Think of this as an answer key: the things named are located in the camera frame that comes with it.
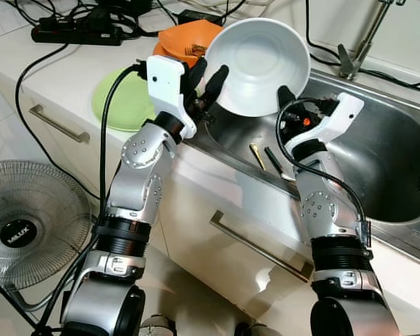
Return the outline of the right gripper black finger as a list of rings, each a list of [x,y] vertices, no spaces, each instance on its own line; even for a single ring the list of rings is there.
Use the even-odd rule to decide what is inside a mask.
[[[294,112],[294,104],[299,96],[291,92],[291,89],[287,85],[281,85],[278,87],[276,92],[278,100],[278,116],[289,116],[291,112]]]

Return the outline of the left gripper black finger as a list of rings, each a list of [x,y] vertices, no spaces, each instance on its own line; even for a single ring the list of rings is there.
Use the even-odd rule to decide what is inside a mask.
[[[198,84],[207,70],[207,61],[204,57],[198,57],[196,63],[185,71],[185,95],[196,92]]]
[[[206,82],[203,93],[204,108],[210,108],[210,106],[212,106],[219,98],[229,71],[228,65],[221,65],[219,70],[217,70],[216,73]]]

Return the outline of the metal spoon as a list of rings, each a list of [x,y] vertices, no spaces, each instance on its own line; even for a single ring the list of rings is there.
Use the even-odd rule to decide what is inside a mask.
[[[283,166],[281,166],[280,160],[277,159],[277,156],[275,156],[274,151],[267,147],[264,147],[264,153],[267,155],[268,159],[272,163],[272,166],[274,167],[275,171],[277,172],[277,175],[281,177],[281,179],[286,180],[287,182],[294,182],[294,178],[291,176],[288,176],[286,171],[284,171]]]

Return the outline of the white ribbed bowl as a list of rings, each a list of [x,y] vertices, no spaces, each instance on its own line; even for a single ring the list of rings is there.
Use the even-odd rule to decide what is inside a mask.
[[[302,94],[312,61],[303,37],[270,18],[239,20],[226,27],[206,52],[210,76],[228,67],[216,103],[238,116],[268,116],[279,110],[278,90]]]

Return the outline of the patterned wooden chopstick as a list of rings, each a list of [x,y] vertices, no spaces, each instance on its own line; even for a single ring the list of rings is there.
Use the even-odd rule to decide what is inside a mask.
[[[259,153],[259,147],[256,143],[250,143],[248,147],[251,149],[252,155],[257,160],[257,163],[261,169],[266,170],[267,167],[265,166],[264,160],[262,159],[261,154]]]

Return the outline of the light green plate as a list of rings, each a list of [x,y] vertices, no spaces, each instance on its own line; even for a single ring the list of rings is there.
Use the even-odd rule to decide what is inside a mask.
[[[92,112],[100,122],[106,96],[112,83],[117,80],[125,68],[112,71],[104,77],[94,89],[92,96]],[[137,73],[129,73],[112,96],[108,109],[108,128],[123,132],[137,132],[146,120],[155,118],[155,106],[148,96],[147,82]]]

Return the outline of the gold fork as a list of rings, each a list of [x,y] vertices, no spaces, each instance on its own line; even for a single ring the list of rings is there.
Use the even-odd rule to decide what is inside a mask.
[[[206,54],[207,48],[203,45],[192,44],[185,48],[185,55],[188,57],[203,57]]]

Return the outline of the orange bowl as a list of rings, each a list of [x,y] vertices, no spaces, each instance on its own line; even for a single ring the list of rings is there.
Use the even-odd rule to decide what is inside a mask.
[[[222,31],[222,26],[208,20],[194,20],[194,22],[179,24],[158,34],[159,39],[153,49],[153,54],[178,59],[191,67],[198,57],[185,55],[185,48],[197,44],[207,49]]]

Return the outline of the small black power adapter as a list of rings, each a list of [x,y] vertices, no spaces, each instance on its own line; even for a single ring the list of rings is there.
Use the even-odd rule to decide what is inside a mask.
[[[208,22],[212,22],[214,25],[219,25],[222,17],[216,14],[203,13],[199,10],[184,9],[176,14],[176,19],[179,25],[194,22],[194,20],[208,20]]]

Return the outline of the large black power adapter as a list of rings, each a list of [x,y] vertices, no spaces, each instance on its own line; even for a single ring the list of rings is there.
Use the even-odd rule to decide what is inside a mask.
[[[155,0],[95,0],[99,6],[117,8],[124,14],[139,17],[153,9]]]

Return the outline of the stainless steel sink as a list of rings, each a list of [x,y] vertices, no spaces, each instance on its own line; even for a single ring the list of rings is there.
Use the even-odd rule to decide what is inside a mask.
[[[373,236],[420,260],[420,105],[316,69],[303,90],[306,98],[339,93],[363,100],[364,106],[328,150],[344,181],[360,195]],[[214,106],[188,144],[259,183],[261,189],[252,197],[275,205],[297,204],[291,166],[284,162],[286,176],[280,177],[274,169],[262,169],[249,148],[271,148],[281,160],[273,115],[250,118]]]

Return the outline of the black power strip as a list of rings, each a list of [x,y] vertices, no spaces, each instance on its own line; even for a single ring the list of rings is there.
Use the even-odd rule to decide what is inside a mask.
[[[123,30],[111,25],[108,28],[93,29],[88,24],[72,19],[41,18],[31,28],[31,39],[37,43],[80,44],[106,47],[120,47],[123,44]]]

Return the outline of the grey robot right foot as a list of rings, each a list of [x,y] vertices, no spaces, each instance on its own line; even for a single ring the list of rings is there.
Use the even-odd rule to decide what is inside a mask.
[[[261,323],[238,323],[233,336],[283,336],[283,334]]]

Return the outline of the grey robot foot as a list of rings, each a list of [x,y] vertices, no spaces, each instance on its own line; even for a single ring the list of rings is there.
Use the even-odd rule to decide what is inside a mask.
[[[174,320],[156,314],[143,320],[136,336],[177,336],[177,330]]]
[[[233,336],[283,336],[283,334],[261,323],[238,323]]]

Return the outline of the grey floor fan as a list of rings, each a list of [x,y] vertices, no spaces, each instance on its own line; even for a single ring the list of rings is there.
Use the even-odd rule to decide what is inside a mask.
[[[88,194],[75,179],[38,161],[0,161],[0,286],[25,312],[21,290],[63,271],[78,256],[92,224]]]

